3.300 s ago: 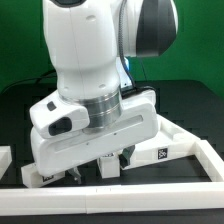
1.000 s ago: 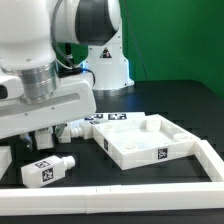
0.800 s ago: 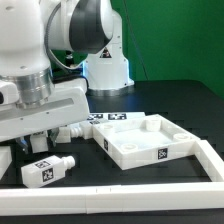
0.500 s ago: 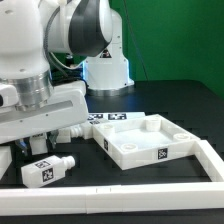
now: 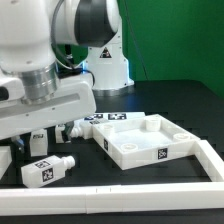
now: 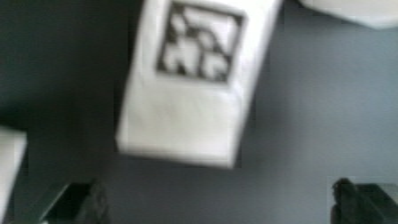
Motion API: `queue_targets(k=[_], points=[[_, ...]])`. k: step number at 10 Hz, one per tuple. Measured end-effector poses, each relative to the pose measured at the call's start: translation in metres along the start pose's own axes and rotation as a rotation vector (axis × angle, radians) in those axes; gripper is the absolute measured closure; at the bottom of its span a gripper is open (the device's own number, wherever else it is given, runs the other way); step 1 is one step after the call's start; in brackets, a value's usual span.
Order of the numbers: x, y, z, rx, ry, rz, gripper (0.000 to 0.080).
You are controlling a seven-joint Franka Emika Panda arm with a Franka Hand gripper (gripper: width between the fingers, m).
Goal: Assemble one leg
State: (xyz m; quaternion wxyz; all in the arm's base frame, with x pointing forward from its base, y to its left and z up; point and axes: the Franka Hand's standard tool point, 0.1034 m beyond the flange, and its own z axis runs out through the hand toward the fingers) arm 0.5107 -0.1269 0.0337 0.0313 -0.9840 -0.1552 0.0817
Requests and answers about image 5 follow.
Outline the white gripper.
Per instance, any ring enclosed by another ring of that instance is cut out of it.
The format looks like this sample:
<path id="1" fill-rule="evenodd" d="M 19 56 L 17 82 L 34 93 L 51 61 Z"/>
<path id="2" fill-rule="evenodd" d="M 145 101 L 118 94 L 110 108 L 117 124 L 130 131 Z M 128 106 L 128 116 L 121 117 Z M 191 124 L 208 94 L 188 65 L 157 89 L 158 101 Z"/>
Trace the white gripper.
<path id="1" fill-rule="evenodd" d="M 92 75 L 86 73 L 62 79 L 52 99 L 42 104 L 27 105 L 20 99 L 0 102 L 0 140 L 12 137 L 23 153 L 24 141 L 19 135 L 66 123 L 62 137 L 70 141 L 73 121 L 96 111 L 92 86 Z"/>

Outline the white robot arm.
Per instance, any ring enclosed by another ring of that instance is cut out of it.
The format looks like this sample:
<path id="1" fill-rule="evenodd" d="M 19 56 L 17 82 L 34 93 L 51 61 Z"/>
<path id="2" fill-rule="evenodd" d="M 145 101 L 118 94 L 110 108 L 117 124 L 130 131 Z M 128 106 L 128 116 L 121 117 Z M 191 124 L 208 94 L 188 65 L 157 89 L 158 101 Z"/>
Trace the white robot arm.
<path id="1" fill-rule="evenodd" d="M 133 87 L 117 0 L 0 0 L 0 141 L 23 149 Z"/>

